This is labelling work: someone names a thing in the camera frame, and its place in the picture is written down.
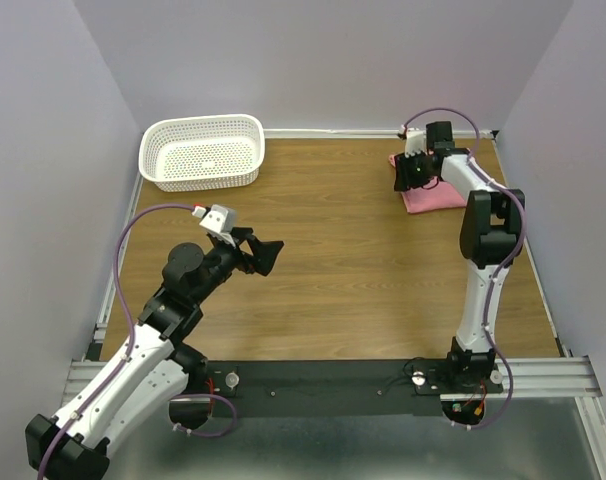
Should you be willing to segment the pink t shirt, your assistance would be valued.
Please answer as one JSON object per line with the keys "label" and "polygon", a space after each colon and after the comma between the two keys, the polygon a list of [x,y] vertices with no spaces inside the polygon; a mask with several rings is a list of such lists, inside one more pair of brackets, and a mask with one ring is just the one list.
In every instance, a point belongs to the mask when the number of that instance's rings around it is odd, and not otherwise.
{"label": "pink t shirt", "polygon": [[440,176],[440,182],[432,189],[414,189],[410,191],[396,191],[401,194],[406,210],[410,214],[425,213],[441,209],[463,208],[467,201],[456,191],[456,189]]}

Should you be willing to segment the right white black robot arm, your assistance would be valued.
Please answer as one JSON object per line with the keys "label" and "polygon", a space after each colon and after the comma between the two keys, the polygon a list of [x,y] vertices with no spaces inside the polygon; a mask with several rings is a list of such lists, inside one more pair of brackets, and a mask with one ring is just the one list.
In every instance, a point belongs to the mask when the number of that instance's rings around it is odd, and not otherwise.
{"label": "right white black robot arm", "polygon": [[525,241],[525,197],[494,180],[474,154],[455,145],[448,121],[421,130],[404,126],[404,151],[393,157],[394,189],[409,192],[447,183],[466,200],[459,248],[468,264],[462,320],[444,360],[419,370],[457,392],[491,379],[497,347],[495,324],[501,290]]}

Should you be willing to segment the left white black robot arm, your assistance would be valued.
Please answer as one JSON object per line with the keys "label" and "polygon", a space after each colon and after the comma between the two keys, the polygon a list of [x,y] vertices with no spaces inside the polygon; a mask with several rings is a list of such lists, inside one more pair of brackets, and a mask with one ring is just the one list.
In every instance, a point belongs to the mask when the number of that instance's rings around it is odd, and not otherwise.
{"label": "left white black robot arm", "polygon": [[28,462],[38,478],[100,479],[125,438],[162,404],[218,398],[207,389],[206,358],[183,341],[217,287],[236,270],[269,275],[284,244],[262,242],[244,227],[209,239],[209,251],[182,243],[169,252],[160,288],[117,353],[53,416],[29,422]]}

